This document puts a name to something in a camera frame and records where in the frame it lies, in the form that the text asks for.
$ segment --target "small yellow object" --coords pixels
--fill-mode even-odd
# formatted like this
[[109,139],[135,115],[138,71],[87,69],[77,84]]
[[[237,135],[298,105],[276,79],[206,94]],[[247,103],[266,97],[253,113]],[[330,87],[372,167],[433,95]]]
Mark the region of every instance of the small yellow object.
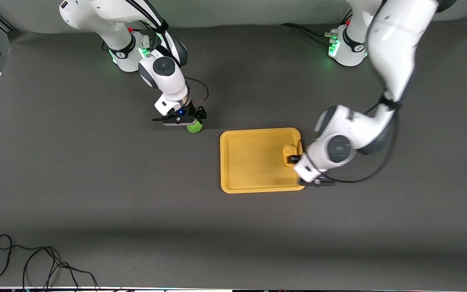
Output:
[[295,166],[294,164],[288,163],[287,158],[291,155],[302,155],[302,143],[297,146],[294,145],[285,145],[282,149],[282,158],[284,158],[284,164],[289,167]]
[[221,135],[221,188],[228,194],[299,191],[283,155],[301,154],[295,128],[226,131]]

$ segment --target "black cable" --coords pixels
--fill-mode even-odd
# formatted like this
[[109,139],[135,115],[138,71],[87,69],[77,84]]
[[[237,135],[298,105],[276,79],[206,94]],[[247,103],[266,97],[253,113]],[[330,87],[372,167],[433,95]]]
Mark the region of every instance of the black cable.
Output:
[[2,251],[6,251],[8,250],[8,255],[7,255],[7,260],[6,260],[6,264],[5,264],[5,268],[3,268],[2,272],[0,272],[0,277],[6,272],[7,268],[8,268],[8,264],[10,263],[10,257],[11,257],[11,254],[12,254],[12,250],[15,248],[15,247],[18,247],[18,248],[21,248],[21,249],[24,249],[26,251],[34,251],[34,253],[32,253],[32,255],[30,255],[30,257],[28,257],[28,259],[26,260],[26,263],[24,264],[24,268],[23,268],[23,275],[22,275],[22,288],[23,290],[26,290],[26,287],[25,287],[25,277],[26,277],[26,274],[27,274],[27,270],[28,270],[28,264],[30,263],[30,260],[32,260],[32,258],[37,255],[40,251],[45,251],[46,254],[52,258],[52,265],[50,267],[50,272],[48,273],[48,279],[46,279],[46,283],[44,284],[43,286],[43,290],[48,290],[49,286],[50,286],[50,279],[51,277],[53,276],[55,270],[57,270],[57,268],[64,268],[64,269],[67,269],[70,271],[70,275],[72,277],[72,280],[73,280],[73,283],[75,284],[75,286],[77,287],[77,289],[80,287],[76,278],[75,278],[75,275],[73,272],[78,272],[78,273],[85,273],[85,274],[89,274],[91,276],[91,279],[93,280],[93,284],[95,286],[95,291],[97,290],[97,287],[99,286],[97,281],[96,281],[96,278],[94,277],[94,275],[90,272],[87,272],[87,271],[84,271],[84,270],[79,270],[78,268],[73,268],[72,266],[70,266],[70,264],[68,264],[67,262],[65,261],[61,261],[61,257],[60,257],[60,254],[59,252],[52,246],[39,246],[39,247],[33,247],[33,248],[29,248],[29,247],[25,247],[25,246],[22,246],[22,245],[19,245],[19,244],[13,244],[12,242],[12,238],[7,235],[7,234],[0,234],[0,240],[5,237],[8,239],[8,242],[9,242],[9,246],[8,247],[1,247],[0,245],[0,250]]
[[102,51],[104,51],[104,52],[109,51],[109,47],[107,47],[107,49],[106,49],[106,48],[104,48],[104,46],[107,47],[107,44],[105,43],[105,41],[102,41],[102,46],[101,46]]
[[345,17],[343,17],[343,19],[341,20],[341,23],[340,23],[340,24],[345,24],[345,22],[349,19],[349,17],[350,17],[350,16],[349,16],[349,13],[351,13],[351,12],[352,12],[352,9],[349,10],[349,11],[347,12],[347,14],[345,14]]
[[155,36],[154,37],[154,45],[150,46],[149,52],[152,52],[152,50],[154,50],[154,48],[156,48],[157,46],[158,46],[158,36]]
[[375,109],[378,107],[378,105],[380,104],[381,102],[377,102],[375,105],[373,105],[370,109],[367,109],[367,111],[365,111],[365,114],[368,114],[369,112],[371,112],[371,110]]
[[184,76],[184,77],[185,77],[185,79],[201,83],[201,85],[203,85],[204,89],[206,89],[206,97],[201,99],[201,100],[193,100],[193,102],[204,102],[204,101],[206,101],[208,99],[208,96],[210,95],[210,91],[208,89],[208,86],[199,79],[194,79],[194,78],[190,78],[190,77],[187,77],[187,76]]
[[313,31],[313,30],[311,30],[311,29],[309,29],[309,28],[306,28],[305,26],[301,26],[300,24],[292,24],[292,23],[287,22],[287,23],[285,23],[285,24],[281,24],[281,26],[292,26],[293,28],[301,28],[301,29],[307,31],[307,32],[310,33],[310,34],[319,35],[319,36],[322,36],[322,37],[324,36],[323,33]]
[[[282,26],[291,26],[291,24],[281,24]],[[298,31],[302,32],[304,35],[306,35],[306,37],[308,37],[309,39],[313,40],[315,43],[317,44],[320,44],[320,45],[324,45],[324,46],[329,46],[330,44],[328,43],[325,43],[323,41],[319,41],[317,39],[315,39],[314,37],[312,37],[310,34],[308,34],[308,30],[309,28],[307,28],[306,30],[304,30],[303,28],[301,28],[300,26],[291,26],[293,28],[296,28]]]
[[139,21],[141,24],[143,24],[148,30],[151,30],[150,26],[143,22],[142,20]]
[[[131,6],[133,6],[137,11],[139,11],[141,14],[143,14],[156,28],[160,28],[161,25],[158,24],[158,22],[156,22],[154,20],[154,17],[152,17],[149,13],[147,13],[147,11],[145,11],[145,9],[143,9],[139,4],[137,4],[135,1],[133,0],[125,0],[126,2],[128,2]],[[172,55],[172,52],[171,50],[169,49],[169,42],[167,41],[167,38],[165,37],[165,34],[163,33],[160,33],[157,35],[159,35],[162,39],[163,42],[165,42],[165,45],[167,46],[167,50],[169,51],[169,53],[171,54],[170,56],[168,57],[172,57],[172,59],[174,59],[174,61],[176,61],[176,63],[178,63],[178,61],[176,60],[176,57],[174,57]]]

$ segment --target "dark gray mat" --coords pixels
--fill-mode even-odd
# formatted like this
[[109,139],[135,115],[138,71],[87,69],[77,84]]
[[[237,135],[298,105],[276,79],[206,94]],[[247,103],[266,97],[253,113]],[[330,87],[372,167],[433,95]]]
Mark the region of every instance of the dark gray mat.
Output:
[[[120,72],[97,35],[14,36],[0,79],[0,233],[56,246],[105,286],[467,291],[467,19],[433,23],[421,41],[382,174],[266,194],[222,192],[221,133],[295,127],[310,142],[327,107],[378,100],[368,61],[341,67],[281,26],[175,32],[191,54],[184,73],[211,90],[196,135],[150,122],[159,92]],[[361,177],[381,157],[332,175]],[[0,285],[20,285],[28,255],[14,254]],[[32,265],[42,285],[48,261]]]

